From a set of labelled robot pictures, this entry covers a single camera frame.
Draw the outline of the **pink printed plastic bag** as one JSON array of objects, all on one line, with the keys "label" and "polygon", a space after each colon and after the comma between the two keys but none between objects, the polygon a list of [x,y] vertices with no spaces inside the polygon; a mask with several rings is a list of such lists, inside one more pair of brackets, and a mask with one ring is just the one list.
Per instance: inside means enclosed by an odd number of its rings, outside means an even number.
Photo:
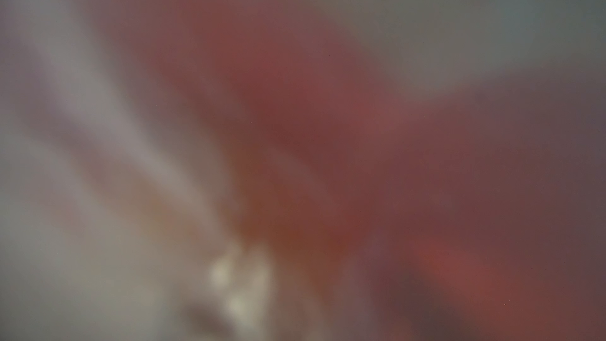
[{"label": "pink printed plastic bag", "polygon": [[605,0],[1,0],[4,340],[603,340]]}]

